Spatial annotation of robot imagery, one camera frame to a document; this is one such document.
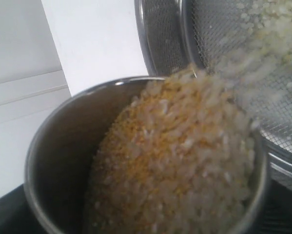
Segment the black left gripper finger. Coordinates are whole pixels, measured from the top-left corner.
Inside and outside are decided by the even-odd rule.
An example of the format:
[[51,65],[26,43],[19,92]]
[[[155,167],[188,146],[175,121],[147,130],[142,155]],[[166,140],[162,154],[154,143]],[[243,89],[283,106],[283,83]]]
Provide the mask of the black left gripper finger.
[[44,234],[26,201],[23,185],[0,198],[0,234]]

